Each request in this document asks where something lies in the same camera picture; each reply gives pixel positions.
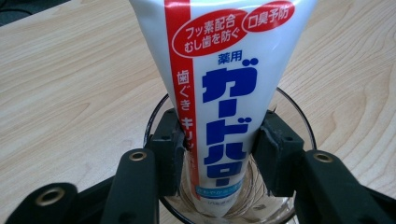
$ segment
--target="white toothpaste tube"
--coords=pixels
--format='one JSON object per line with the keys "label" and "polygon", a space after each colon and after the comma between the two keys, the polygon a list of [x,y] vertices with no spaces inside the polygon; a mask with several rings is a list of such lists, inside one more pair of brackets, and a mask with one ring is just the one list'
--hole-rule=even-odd
{"label": "white toothpaste tube", "polygon": [[189,150],[198,211],[222,217],[316,0],[130,0]]}

